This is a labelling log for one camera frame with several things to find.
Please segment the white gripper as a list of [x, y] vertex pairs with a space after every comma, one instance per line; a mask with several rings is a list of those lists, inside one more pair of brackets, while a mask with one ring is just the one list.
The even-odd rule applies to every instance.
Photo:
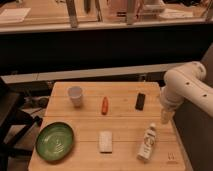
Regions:
[[164, 86], [161, 89], [159, 100], [162, 105], [161, 123], [167, 124], [173, 118], [176, 109], [182, 104], [182, 97]]

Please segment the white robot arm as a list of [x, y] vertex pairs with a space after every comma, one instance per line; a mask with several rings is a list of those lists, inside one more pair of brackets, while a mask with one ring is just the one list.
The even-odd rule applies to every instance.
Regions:
[[213, 117], [213, 88], [203, 82], [206, 74], [205, 66], [198, 61], [185, 63], [165, 73], [165, 86], [159, 95], [162, 124], [172, 119], [185, 99]]

